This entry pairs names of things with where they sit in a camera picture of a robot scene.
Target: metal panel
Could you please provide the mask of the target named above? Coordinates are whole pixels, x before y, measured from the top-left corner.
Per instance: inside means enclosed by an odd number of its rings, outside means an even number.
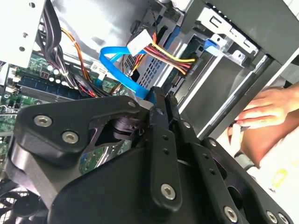
[[[0,61],[27,67],[45,0],[0,1]]]
[[[88,62],[98,59],[102,47],[125,46],[132,23],[149,7],[144,0],[54,0],[53,5],[61,26],[71,32]],[[64,35],[61,45],[64,53],[78,57]]]
[[[299,46],[299,21],[282,0],[208,0],[280,64]]]
[[[196,134],[210,122],[214,114],[228,99],[233,86],[236,86],[234,85],[235,80],[241,82],[248,73],[248,70],[225,57],[214,57],[211,60],[202,72],[205,81],[203,82],[201,81],[203,78],[199,78],[193,89],[197,85],[199,87],[194,91],[190,102],[183,110],[181,110],[182,107],[179,107],[182,118],[193,125]]]

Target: finger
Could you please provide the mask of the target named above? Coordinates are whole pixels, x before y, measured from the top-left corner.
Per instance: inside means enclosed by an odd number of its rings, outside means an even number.
[[[273,102],[269,100],[269,98],[254,99],[245,107],[244,111],[255,107],[269,106],[272,103]]]
[[[226,129],[217,139],[217,142],[225,149],[230,148],[230,143],[228,139],[228,129]]]
[[[263,106],[263,107],[256,107],[246,111],[243,111],[237,117],[238,120],[244,120],[248,118],[259,118],[264,116],[282,116],[284,111],[281,108],[275,108],[272,105]]]
[[[266,98],[267,96],[269,96],[269,94],[271,94],[269,92],[269,90],[265,90],[265,91],[259,92],[253,99]]]
[[[260,127],[266,127],[266,126],[274,126],[274,125],[280,125],[284,123],[285,117],[277,117],[277,116],[264,116],[259,118],[249,118],[244,120],[237,121],[237,124],[244,127],[250,127],[253,128],[260,128]]]
[[[241,126],[238,124],[233,125],[233,135],[230,140],[230,152],[231,156],[234,156],[241,148]]]

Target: capacitor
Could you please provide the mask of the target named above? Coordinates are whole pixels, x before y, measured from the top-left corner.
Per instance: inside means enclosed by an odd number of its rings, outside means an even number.
[[[55,76],[53,74],[50,74],[49,75],[49,81],[54,82],[54,80],[55,80]]]
[[[60,84],[61,83],[61,76],[55,76],[55,82],[57,84]]]
[[[48,71],[52,71],[52,70],[53,70],[53,66],[49,64],[49,65],[47,66],[47,70],[48,70]]]
[[[42,101],[40,101],[40,100],[36,100],[36,101],[34,101],[34,104],[35,104],[35,105],[40,105],[40,104],[43,104],[43,103],[42,103]]]
[[[59,75],[59,71],[57,69],[54,69],[53,74],[57,76]]]
[[[61,85],[67,85],[67,82],[64,77],[62,77],[62,79],[61,79]]]
[[[14,106],[14,101],[13,101],[13,100],[10,100],[10,101],[8,102],[7,107],[8,107],[8,108],[13,108],[13,106]]]

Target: sticker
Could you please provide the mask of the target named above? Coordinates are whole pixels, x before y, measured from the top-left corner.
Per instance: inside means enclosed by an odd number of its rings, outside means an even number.
[[[134,57],[152,42],[153,40],[151,39],[151,36],[149,35],[148,31],[144,29],[137,37],[135,37],[128,44],[128,49],[131,55]]]
[[[107,74],[108,70],[104,65],[102,65],[98,61],[94,61],[90,67],[90,70],[99,74],[98,79],[103,80],[105,75]]]

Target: yellow wire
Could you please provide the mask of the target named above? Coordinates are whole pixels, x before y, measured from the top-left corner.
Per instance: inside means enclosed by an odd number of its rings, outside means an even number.
[[[167,55],[168,57],[170,57],[172,60],[176,61],[176,62],[182,62],[182,63],[188,63],[188,62],[195,62],[195,59],[179,59],[177,57],[174,57],[173,55],[171,55],[170,53],[168,53],[166,50],[164,50],[163,48],[161,48],[159,45],[157,45],[156,43],[152,42],[151,43],[155,48],[157,48],[159,51],[161,51],[162,53],[164,53],[165,55]]]
[[[179,70],[180,72],[182,72],[183,75],[186,75],[186,72],[185,72],[183,69],[181,69],[180,67],[176,66],[175,64],[173,64],[173,63],[171,63],[171,62],[168,62],[168,61],[164,60],[163,58],[160,58],[159,56],[154,55],[154,54],[151,53],[149,50],[146,50],[146,49],[144,49],[144,50],[145,50],[145,52],[146,52],[147,54],[151,55],[152,57],[154,57],[154,58],[160,60],[161,62],[164,62],[164,63],[166,63],[166,64],[171,65],[172,67],[174,67],[174,68],[176,68],[177,70]]]

